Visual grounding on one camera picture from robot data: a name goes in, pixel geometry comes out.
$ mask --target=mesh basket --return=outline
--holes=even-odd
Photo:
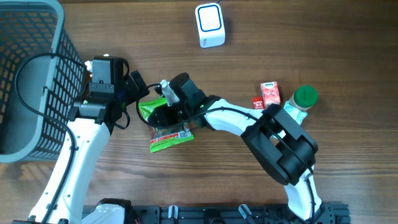
[[[57,124],[25,109],[14,91],[25,57],[56,52],[81,62],[57,1],[0,0],[0,162],[54,160],[65,139]],[[37,58],[23,69],[19,89],[31,107],[67,123],[68,105],[81,91],[83,68],[58,57]]]

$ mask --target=plastic bottle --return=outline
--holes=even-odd
[[[301,86],[289,99],[289,104],[300,111],[306,112],[318,101],[318,92],[314,87]]]

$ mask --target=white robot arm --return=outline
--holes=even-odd
[[[134,77],[132,74],[132,80],[125,80],[124,83],[131,84],[132,81],[136,84],[136,90],[123,88],[128,90],[125,94],[129,96],[127,105],[148,94],[141,76],[136,74]],[[90,89],[92,96],[96,96],[96,91],[104,90],[102,84],[112,85],[113,89],[117,85],[123,86],[113,81],[111,83],[95,82],[94,79],[92,84],[94,87]],[[285,186],[290,210],[300,220],[314,218],[313,214],[320,209],[322,204],[311,174],[317,146],[315,141],[280,107],[271,106],[265,111],[252,110],[229,104],[216,96],[204,96],[186,73],[177,76],[170,83],[164,80],[162,90],[169,91],[164,95],[168,101],[170,100],[169,104],[165,105],[170,110],[181,110],[181,106],[184,106],[183,120],[195,118],[202,122],[203,126],[240,136],[264,170]],[[55,206],[52,209],[49,208],[70,156],[70,136],[67,135],[49,183],[37,205],[32,209],[28,222],[122,224],[131,217],[131,203],[129,204],[126,200],[103,200],[93,213],[81,219],[88,185],[96,161],[112,133],[115,108],[118,107],[117,101],[110,102],[109,99],[103,101],[102,97],[103,94],[100,98],[91,97],[85,100],[78,97],[75,100],[70,109],[68,127],[76,136],[78,149],[71,169]],[[150,124],[153,119],[155,118],[150,116],[146,123]],[[274,146],[269,138],[282,129],[287,133],[285,141],[282,140],[283,144]],[[303,157],[306,166],[301,164],[297,157],[291,155],[286,146],[292,146],[298,156]],[[44,220],[49,209],[51,209],[50,215]]]

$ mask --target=green snack package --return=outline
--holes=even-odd
[[[139,110],[145,120],[148,120],[150,114],[158,106],[166,104],[165,98],[161,97],[156,100],[142,102],[138,104]],[[193,134],[190,131],[184,131],[182,127],[157,129],[147,126],[150,134],[150,152],[157,152],[167,147],[180,144],[193,139]]]

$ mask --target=robotic arm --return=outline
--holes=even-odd
[[[28,221],[13,223],[134,223],[136,214],[128,200],[104,199],[84,219],[81,213],[96,161],[115,121],[127,105],[149,94],[137,71],[123,75],[123,63],[119,58],[94,59],[89,95],[78,96],[68,115],[68,127],[76,137],[78,149],[56,203],[52,206],[61,176],[68,167],[74,138],[68,134],[49,183]],[[200,127],[240,136],[264,170],[284,185],[290,210],[302,221],[314,219],[322,203],[312,177],[317,144],[281,107],[251,110],[218,96],[206,96],[187,73],[160,84],[156,91],[168,103],[156,108],[145,123],[167,128],[194,119]],[[278,137],[279,143],[273,145],[270,137],[282,130],[286,136]]]
[[[312,210],[315,213],[320,208],[322,201],[315,190],[311,173],[318,146],[280,106],[252,110],[232,105],[218,96],[207,97],[187,73],[178,75],[168,85],[165,85],[165,80],[162,83],[162,94],[168,101],[169,111],[167,108],[157,108],[149,117],[151,123],[173,125],[159,119],[165,117],[163,114],[170,116],[173,110],[179,112],[174,114],[183,114],[181,117],[187,119],[206,111],[225,108],[205,113],[198,118],[198,122],[202,126],[240,136],[264,170],[284,185],[289,208],[301,220],[308,220]],[[274,145],[270,137],[282,130],[287,133],[286,136],[283,139],[279,137],[279,143]]]

